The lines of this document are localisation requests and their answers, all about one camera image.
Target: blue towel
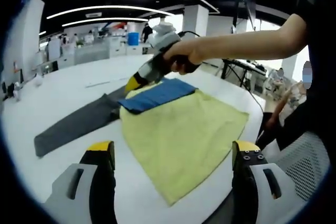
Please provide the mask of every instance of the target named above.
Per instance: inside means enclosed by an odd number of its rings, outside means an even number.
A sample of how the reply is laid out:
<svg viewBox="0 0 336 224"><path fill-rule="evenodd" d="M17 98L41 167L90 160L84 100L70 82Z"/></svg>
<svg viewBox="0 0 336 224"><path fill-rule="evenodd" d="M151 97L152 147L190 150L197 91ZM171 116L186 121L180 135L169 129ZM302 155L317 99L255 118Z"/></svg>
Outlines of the blue towel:
<svg viewBox="0 0 336 224"><path fill-rule="evenodd" d="M118 101L132 114L140 114L159 105L174 101L195 92L195 87L179 79L165 80L154 88L143 91L132 98Z"/></svg>

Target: yellow towel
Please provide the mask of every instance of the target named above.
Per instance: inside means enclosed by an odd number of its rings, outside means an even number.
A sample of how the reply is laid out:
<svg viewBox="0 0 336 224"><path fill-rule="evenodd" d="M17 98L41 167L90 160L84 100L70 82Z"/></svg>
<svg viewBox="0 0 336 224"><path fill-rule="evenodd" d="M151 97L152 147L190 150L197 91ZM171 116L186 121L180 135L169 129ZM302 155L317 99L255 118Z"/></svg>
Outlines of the yellow towel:
<svg viewBox="0 0 336 224"><path fill-rule="evenodd" d="M122 107L120 117L133 155L170 206L224 160L248 120L247 113L200 90L140 115Z"/></svg>

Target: table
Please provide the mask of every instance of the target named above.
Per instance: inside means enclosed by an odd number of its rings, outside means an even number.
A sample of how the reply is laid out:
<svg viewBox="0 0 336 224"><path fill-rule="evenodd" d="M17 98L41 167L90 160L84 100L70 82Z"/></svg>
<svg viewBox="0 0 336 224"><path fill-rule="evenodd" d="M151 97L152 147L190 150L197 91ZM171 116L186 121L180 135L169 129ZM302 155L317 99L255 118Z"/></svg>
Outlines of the table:
<svg viewBox="0 0 336 224"><path fill-rule="evenodd" d="M233 59L230 59L230 60L229 59L223 59L223 62L224 62L224 67L223 67L223 72L222 72L222 76L221 76L222 79L226 78L227 68L228 68L229 65L237 65L237 66L239 66L239 67L241 67L241 68L244 69L243 76L240 78L240 87L243 85L244 78L246 76L247 71L251 71L251 72L260 74L262 76L266 75L265 71L262 71L262 70L258 69L255 65L247 62L247 60L242 60L242 59L234 59L234 60ZM256 76L253 74L252 78L251 78L251 84L250 84L252 92L254 91L255 84L256 84Z"/></svg>
<svg viewBox="0 0 336 224"><path fill-rule="evenodd" d="M3 127L9 152L18 175L38 202L45 202L51 194L53 181L72 163L78 163L86 149L95 142L114 141L115 146L115 215L118 223L202 223L222 203L231 191L232 153L214 172L192 192L168 207L163 197L132 155L121 132L121 121L74 140L42 158L35 155L34 137L66 115L125 85L129 76L151 55L120 56L85 63L50 73L44 83L35 87L32 82L22 89L22 100L5 101ZM241 140L255 142L262 119L256 101L244 89L198 69L180 76L170 73L200 88L237 109L248 112L249 120ZM85 88L88 82L109 83ZM265 101L257 97L261 106Z"/></svg>

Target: standing person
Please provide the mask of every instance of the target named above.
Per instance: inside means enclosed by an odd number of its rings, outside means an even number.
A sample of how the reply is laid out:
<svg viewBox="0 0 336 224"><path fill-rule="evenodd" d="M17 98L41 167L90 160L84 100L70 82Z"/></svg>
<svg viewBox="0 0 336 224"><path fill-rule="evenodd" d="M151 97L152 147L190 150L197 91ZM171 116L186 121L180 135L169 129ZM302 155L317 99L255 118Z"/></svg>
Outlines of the standing person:
<svg viewBox="0 0 336 224"><path fill-rule="evenodd" d="M148 23L145 24L145 27L142 30L143 42L146 43L150 34L153 33L153 29L149 26Z"/></svg>
<svg viewBox="0 0 336 224"><path fill-rule="evenodd" d="M232 58L250 60L285 59L309 47L311 62L311 86L307 90L307 100L285 119L278 140L286 147L306 131L315 132L326 146L331 163L336 161L330 136L333 135L333 120L325 118L325 112L334 114L334 107L326 103L330 89L336 87L333 76L336 58L334 57L334 23L321 25L321 20L333 12L330 3L334 0L300 0L295 13L273 31L254 31L217 37L201 37L182 40L174 44L164 55L170 60L175 55L187 55L193 64L200 64L211 58ZM172 64L171 70L186 74L184 65Z"/></svg>
<svg viewBox="0 0 336 224"><path fill-rule="evenodd" d="M90 30L90 31L89 31L89 34L86 34L86 35L85 35L85 42L86 42L87 44L92 44L94 40L95 40L95 38L94 38L94 36L93 36L93 34L92 34L92 31Z"/></svg>
<svg viewBox="0 0 336 224"><path fill-rule="evenodd" d="M49 61L49 42L51 41L51 38L49 37L48 39L47 39L47 45L46 45L46 47L45 47L45 52L46 52L46 56L47 56L47 59L46 59L46 61Z"/></svg>
<svg viewBox="0 0 336 224"><path fill-rule="evenodd" d="M63 34L62 45L66 45L69 42L69 37L67 34Z"/></svg>
<svg viewBox="0 0 336 224"><path fill-rule="evenodd" d="M75 46L76 46L78 41L79 41L79 38L78 38L77 34L74 34L73 37L70 40L70 43L75 43Z"/></svg>
<svg viewBox="0 0 336 224"><path fill-rule="evenodd" d="M285 125L285 119L293 113L300 104L304 103L306 99L306 89L302 82L298 82L286 91L273 113L264 113L259 138L256 143L261 150L274 139L278 138ZM280 148L283 148L283 144L280 141L278 141L278 145Z"/></svg>

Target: cable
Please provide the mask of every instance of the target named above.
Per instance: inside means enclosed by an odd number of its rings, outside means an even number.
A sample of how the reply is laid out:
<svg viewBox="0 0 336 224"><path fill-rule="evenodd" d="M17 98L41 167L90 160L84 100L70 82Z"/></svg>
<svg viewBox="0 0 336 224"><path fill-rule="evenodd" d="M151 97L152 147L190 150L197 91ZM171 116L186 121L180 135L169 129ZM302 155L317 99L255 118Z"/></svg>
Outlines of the cable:
<svg viewBox="0 0 336 224"><path fill-rule="evenodd" d="M183 37L183 36L184 36L185 34L187 34L187 33L194 34L194 35L196 35L197 37L200 37L200 35L198 35L197 33L193 32L193 31L181 31L181 32L178 33L178 35L179 35L180 37ZM256 101L256 103L259 105L259 107L260 107L260 109L261 109L261 111L262 111L262 113L263 113L264 110L262 109L260 103L259 103L259 102L257 101L257 99L253 96L253 94L251 93L251 91L245 86L243 80L239 77L239 75L236 73L236 71L234 70L234 68L232 68L230 65L228 65L228 67L229 67L230 69L229 69L228 73L225 74L225 77L228 77L228 75L229 75L231 72L233 72L233 73L237 76L238 80L243 84L244 88L250 93L250 95L253 97L253 99Z"/></svg>
<svg viewBox="0 0 336 224"><path fill-rule="evenodd" d="M244 88L250 93L250 95L253 97L253 99L256 101L256 103L258 103L258 105L259 105L259 107L260 107L262 113L264 113L264 110L262 109L260 103L259 103L259 102L257 101L257 99L254 97L254 95L251 93L251 91L248 90L248 88L245 86L243 80L239 77L239 75L236 73L236 71L233 70L233 68L232 68L230 65L228 65L228 67L229 67L229 68L231 69L231 71L236 75L236 77L238 78L238 80L241 82L241 84L243 84Z"/></svg>
<svg viewBox="0 0 336 224"><path fill-rule="evenodd" d="M178 33L178 35L180 37L183 37L187 33L190 33L190 34L196 35L197 37L200 37L200 35L198 35L197 33L193 32L193 31L181 31L181 32Z"/></svg>

